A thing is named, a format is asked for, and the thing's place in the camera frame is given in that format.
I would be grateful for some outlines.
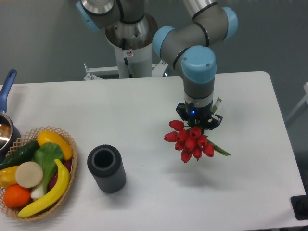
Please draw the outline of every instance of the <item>orange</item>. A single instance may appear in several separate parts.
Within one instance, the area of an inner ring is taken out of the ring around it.
[[[30,196],[29,189],[16,184],[6,189],[3,195],[3,201],[7,207],[18,208],[27,205],[30,201]]]

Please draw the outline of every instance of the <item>cooking pot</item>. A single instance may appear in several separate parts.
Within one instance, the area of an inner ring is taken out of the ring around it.
[[[10,70],[0,91],[0,163],[13,143],[20,137],[18,129],[6,115],[6,102],[16,75],[16,70]]]

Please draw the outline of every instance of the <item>blue joint cap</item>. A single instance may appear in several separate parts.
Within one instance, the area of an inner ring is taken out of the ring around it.
[[[194,83],[210,82],[216,74],[216,57],[214,52],[203,46],[190,47],[182,58],[184,75]]]
[[[222,7],[228,17],[228,32],[226,38],[234,35],[239,27],[239,20],[237,19],[236,13],[230,7]]]
[[[161,57],[160,51],[163,46],[164,40],[171,30],[174,30],[174,28],[171,26],[163,26],[155,33],[153,37],[152,47],[159,57]]]
[[[87,12],[84,10],[80,2],[76,3],[76,8],[81,16],[83,22],[87,25],[88,29],[92,32],[97,32],[100,29],[95,25],[95,23],[90,19]]]

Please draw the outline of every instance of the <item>gray foam cylinder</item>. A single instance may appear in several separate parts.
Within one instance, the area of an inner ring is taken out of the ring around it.
[[[99,188],[105,193],[115,193],[126,183],[120,152],[111,145],[100,145],[88,156],[88,168]]]

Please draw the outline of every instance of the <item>floor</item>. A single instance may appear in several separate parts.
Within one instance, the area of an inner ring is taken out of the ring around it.
[[[83,63],[88,68],[116,66],[104,31],[88,31],[76,11],[76,2],[0,1],[0,83],[12,68],[18,71],[15,83],[34,83],[82,81]],[[304,96],[303,85],[308,82],[308,1],[217,2],[231,7],[239,19],[237,33],[211,47],[217,57],[218,73],[269,73],[285,119]],[[146,0],[145,9],[159,27],[182,28],[191,23],[178,0]],[[159,61],[153,54],[153,63]],[[306,185],[308,109],[287,131]]]

